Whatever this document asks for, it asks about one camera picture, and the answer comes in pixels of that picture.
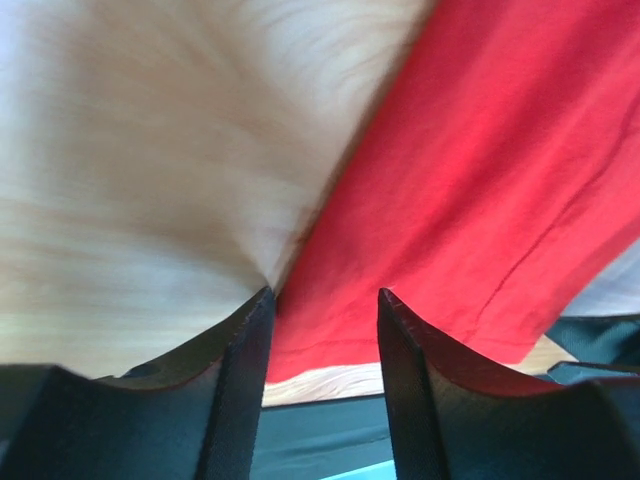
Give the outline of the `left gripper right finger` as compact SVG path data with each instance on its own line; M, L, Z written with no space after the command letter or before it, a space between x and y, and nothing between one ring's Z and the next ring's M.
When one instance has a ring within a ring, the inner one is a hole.
M400 479L635 479L639 372L505 367L378 295L378 345Z

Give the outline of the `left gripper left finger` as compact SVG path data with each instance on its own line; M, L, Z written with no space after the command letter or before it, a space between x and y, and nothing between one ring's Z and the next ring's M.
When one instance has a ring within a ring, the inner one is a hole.
M263 288L227 319L120 377L1 369L5 479L245 479L275 318Z

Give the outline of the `red t shirt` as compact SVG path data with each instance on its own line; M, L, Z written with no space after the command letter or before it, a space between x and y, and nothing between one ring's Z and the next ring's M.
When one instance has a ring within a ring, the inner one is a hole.
M517 364L638 237L638 3L441 1L282 288L267 379L376 362L382 288Z

